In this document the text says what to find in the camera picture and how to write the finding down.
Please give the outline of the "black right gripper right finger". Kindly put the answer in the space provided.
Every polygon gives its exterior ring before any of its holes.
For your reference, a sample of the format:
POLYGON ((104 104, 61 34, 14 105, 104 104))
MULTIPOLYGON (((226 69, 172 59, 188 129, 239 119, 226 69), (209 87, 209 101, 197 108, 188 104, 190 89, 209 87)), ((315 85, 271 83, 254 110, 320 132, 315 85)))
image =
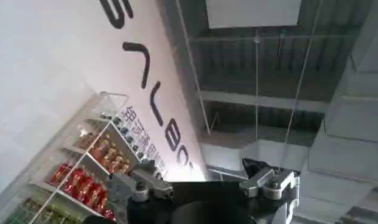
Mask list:
POLYGON ((249 158, 242 160, 248 179, 239 183, 239 188, 248 198, 259 192, 269 200, 299 199, 300 171, 270 166, 264 161, 249 158))

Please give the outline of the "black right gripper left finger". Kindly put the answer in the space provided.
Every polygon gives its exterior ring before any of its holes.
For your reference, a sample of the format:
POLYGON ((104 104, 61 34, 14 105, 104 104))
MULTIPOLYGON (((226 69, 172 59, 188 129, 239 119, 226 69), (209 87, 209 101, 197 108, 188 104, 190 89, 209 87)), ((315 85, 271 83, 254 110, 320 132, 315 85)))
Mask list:
POLYGON ((155 161, 146 160, 138 163, 128 174, 113 173, 106 182, 108 201, 119 202, 128 198, 144 202, 149 199, 149 193, 158 199, 172 197, 173 187, 170 183, 156 177, 155 161))

